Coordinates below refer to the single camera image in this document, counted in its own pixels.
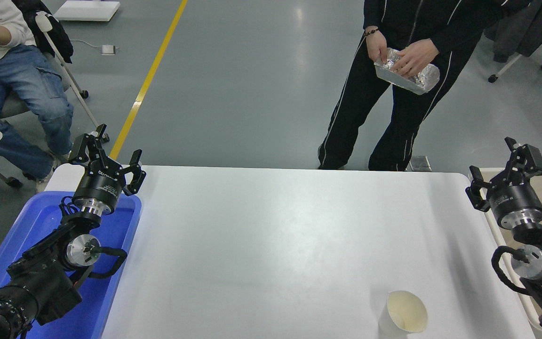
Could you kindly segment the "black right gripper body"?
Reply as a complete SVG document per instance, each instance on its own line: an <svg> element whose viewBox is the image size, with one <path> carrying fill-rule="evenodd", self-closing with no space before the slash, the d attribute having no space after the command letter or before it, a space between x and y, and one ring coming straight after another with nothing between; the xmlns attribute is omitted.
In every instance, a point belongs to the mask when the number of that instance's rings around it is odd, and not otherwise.
<svg viewBox="0 0 542 339"><path fill-rule="evenodd" d="M491 191L489 204L498 226L538 224L542 221L542 203L529 183Z"/></svg>

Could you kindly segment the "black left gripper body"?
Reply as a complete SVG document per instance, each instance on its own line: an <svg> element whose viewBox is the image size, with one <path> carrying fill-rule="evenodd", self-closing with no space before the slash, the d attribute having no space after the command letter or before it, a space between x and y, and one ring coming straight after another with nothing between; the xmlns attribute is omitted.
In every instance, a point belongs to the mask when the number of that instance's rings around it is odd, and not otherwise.
<svg viewBox="0 0 542 339"><path fill-rule="evenodd" d="M114 211L122 192L120 182L101 171L86 169L72 197L76 206L97 205L101 210Z"/></svg>

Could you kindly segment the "standing person's left hand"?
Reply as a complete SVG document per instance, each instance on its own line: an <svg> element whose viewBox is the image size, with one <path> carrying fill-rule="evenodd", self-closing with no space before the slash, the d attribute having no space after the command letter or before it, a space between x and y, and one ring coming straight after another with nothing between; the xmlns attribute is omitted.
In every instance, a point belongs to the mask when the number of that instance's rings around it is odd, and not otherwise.
<svg viewBox="0 0 542 339"><path fill-rule="evenodd" d="M409 79L427 67L439 55L439 50L431 39L423 39L411 43L397 55L399 59L390 71Z"/></svg>

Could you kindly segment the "standing person's right hand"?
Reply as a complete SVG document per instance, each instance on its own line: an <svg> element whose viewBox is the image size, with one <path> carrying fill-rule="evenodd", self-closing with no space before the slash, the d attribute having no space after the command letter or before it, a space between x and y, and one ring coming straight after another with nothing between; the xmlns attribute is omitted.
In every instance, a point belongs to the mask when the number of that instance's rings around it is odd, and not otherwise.
<svg viewBox="0 0 542 339"><path fill-rule="evenodd" d="M387 41L379 28L368 26L365 29L365 40L370 60L385 64L387 62Z"/></svg>

